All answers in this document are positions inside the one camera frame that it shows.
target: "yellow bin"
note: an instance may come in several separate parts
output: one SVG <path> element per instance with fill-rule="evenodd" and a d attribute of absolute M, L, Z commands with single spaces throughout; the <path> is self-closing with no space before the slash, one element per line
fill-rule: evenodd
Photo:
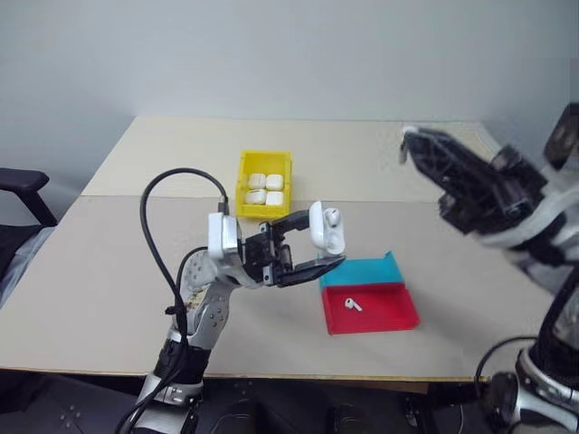
<path fill-rule="evenodd" d="M 283 205 L 249 205 L 244 202 L 251 174 L 279 174 L 283 176 Z M 243 151 L 235 188 L 235 214 L 238 217 L 273 220 L 290 213 L 291 153 L 273 151 Z"/>

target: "blue tray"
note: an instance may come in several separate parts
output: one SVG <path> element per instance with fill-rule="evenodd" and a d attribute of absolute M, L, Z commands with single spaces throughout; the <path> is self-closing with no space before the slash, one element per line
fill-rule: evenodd
<path fill-rule="evenodd" d="M 403 282 L 391 251 L 381 259 L 347 259 L 319 279 L 322 288 Z"/>

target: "red tray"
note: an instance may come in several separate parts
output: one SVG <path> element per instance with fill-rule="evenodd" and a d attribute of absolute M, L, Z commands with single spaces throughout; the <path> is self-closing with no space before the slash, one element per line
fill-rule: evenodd
<path fill-rule="evenodd" d="M 362 312 L 346 308 L 347 298 L 353 298 Z M 408 330 L 420 324 L 404 283 L 327 287 L 322 300 L 331 335 Z"/>

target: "black chair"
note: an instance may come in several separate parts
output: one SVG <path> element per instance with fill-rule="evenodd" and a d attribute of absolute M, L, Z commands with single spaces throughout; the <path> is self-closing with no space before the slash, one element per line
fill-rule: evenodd
<path fill-rule="evenodd" d="M 40 223 L 33 226 L 0 224 L 0 283 L 2 283 L 18 249 L 43 228 L 56 226 L 56 218 L 38 194 L 38 191 L 48 183 L 49 179 L 46 174 L 34 170 L 0 167 L 0 190 L 16 194 Z"/>

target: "white earbud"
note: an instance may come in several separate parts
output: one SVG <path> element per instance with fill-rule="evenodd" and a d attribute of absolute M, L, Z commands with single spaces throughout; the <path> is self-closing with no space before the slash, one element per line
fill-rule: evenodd
<path fill-rule="evenodd" d="M 326 222 L 330 228 L 335 228 L 340 224 L 340 220 L 342 220 L 342 216 L 340 215 L 340 211 L 336 208 L 327 208 L 324 211 L 326 215 Z"/>

